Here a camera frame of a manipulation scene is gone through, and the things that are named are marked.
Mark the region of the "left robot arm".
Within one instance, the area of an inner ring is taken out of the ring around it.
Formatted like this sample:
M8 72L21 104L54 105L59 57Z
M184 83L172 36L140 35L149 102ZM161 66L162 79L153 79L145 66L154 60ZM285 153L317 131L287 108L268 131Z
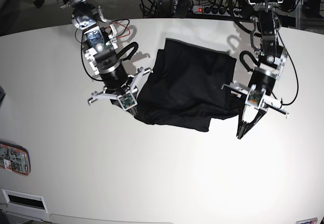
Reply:
M284 109L286 104L273 92L275 83L280 80L286 61L290 58L279 35L282 22L275 11L275 6L283 0L246 1L256 8L250 14L253 30L247 30L254 51L242 51L239 60L252 75L248 85L234 81L223 85L239 98L236 132L238 139L243 138L268 109L288 116Z

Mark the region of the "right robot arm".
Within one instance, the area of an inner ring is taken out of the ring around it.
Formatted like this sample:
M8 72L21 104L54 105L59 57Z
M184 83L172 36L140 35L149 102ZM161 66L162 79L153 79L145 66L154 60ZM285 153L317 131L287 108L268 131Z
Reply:
M123 61L132 58L138 44L133 42L117 52L117 29L113 21L104 17L101 7L87 0L57 1L62 8L72 8L71 22L82 33L81 58L88 61L99 81L104 83L103 90L94 92L88 103L108 99L124 111L133 110L138 105L137 85L144 75L152 72L151 68L139 68L134 75L126 73Z

